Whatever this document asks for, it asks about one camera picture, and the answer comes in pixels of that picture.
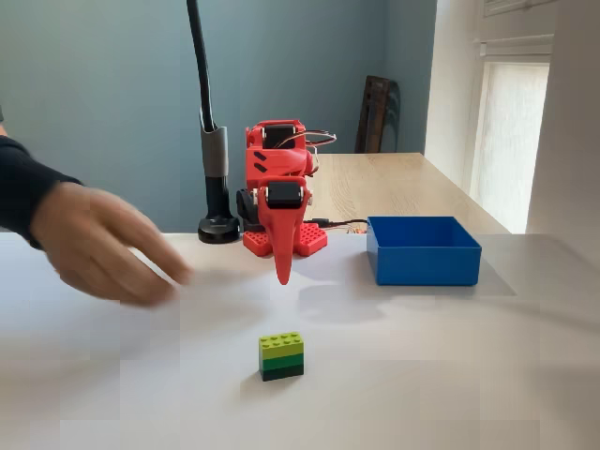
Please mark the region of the person's bare hand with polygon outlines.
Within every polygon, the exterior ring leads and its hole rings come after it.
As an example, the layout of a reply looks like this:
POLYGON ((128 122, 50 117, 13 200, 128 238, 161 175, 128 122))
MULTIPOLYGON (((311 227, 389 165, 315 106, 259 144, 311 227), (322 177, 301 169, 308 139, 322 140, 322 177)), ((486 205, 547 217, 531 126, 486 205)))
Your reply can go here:
POLYGON ((191 277, 155 224, 106 191, 56 184, 30 230, 67 285, 100 299, 153 307, 191 277))

